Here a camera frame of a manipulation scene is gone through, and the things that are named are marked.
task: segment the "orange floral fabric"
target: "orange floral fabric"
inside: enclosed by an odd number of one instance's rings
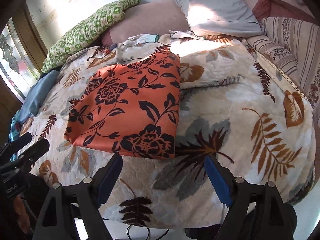
[[[166,46],[129,65],[98,70],[69,114],[73,145],[144,158],[173,158],[180,58]]]

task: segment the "white glove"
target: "white glove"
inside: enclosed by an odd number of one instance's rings
[[[157,42],[158,40],[159,40],[158,34],[152,35],[152,34],[144,33],[137,36],[129,37],[127,41],[125,41],[123,44],[129,47],[132,47],[134,45],[144,44],[146,42]]]

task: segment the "stained glass window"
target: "stained glass window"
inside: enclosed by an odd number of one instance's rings
[[[40,77],[18,38],[11,18],[0,34],[0,76],[21,102]]]

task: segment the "fern leaf pattern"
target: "fern leaf pattern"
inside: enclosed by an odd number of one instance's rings
[[[261,79],[261,84],[263,87],[263,94],[266,96],[270,96],[273,102],[276,104],[275,97],[269,92],[269,85],[270,85],[270,76],[268,73],[261,67],[259,63],[253,64],[255,69],[258,71],[258,76]]]
[[[122,179],[120,181],[127,186],[134,196],[134,198],[120,204],[120,207],[125,207],[119,211],[120,214],[124,214],[121,220],[124,220],[125,224],[146,227],[145,222],[150,222],[148,215],[153,214],[147,205],[152,204],[152,201],[145,197],[137,197],[126,182]]]
[[[257,111],[249,108],[243,108],[242,110],[252,111],[259,117],[251,134],[251,140],[254,140],[251,164],[260,154],[258,174],[266,163],[263,179],[267,176],[269,180],[273,174],[274,181],[276,181],[278,176],[287,175],[287,170],[295,167],[292,162],[299,155],[302,147],[296,152],[290,150],[280,137],[281,132],[275,130],[277,124],[272,122],[273,118],[270,118],[269,114],[263,113],[260,115]]]
[[[171,44],[167,44],[167,45],[162,45],[162,46],[156,47],[155,53],[170,51],[170,46],[171,46]]]
[[[54,125],[55,121],[57,120],[57,115],[53,114],[49,116],[49,119],[47,121],[47,125],[45,126],[45,128],[43,129],[40,137],[38,138],[38,140],[42,139],[42,138],[46,138],[46,136],[49,134],[52,126]]]
[[[220,43],[224,43],[224,44],[226,44],[227,42],[232,41],[232,38],[233,38],[232,36],[225,35],[225,34],[204,36],[205,40],[220,42]]]

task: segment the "blue towel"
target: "blue towel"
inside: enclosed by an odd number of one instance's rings
[[[23,125],[29,117],[37,115],[39,108],[42,106],[49,91],[52,89],[58,75],[58,71],[52,70],[31,87],[26,100],[21,107],[20,115],[17,120],[21,125]]]
[[[19,114],[20,114],[20,110],[18,110],[12,118],[10,133],[9,133],[9,143],[15,141],[20,136],[21,125],[17,122],[17,119],[19,118]],[[18,158],[17,153],[14,153],[10,158],[10,161],[13,162],[17,158]]]

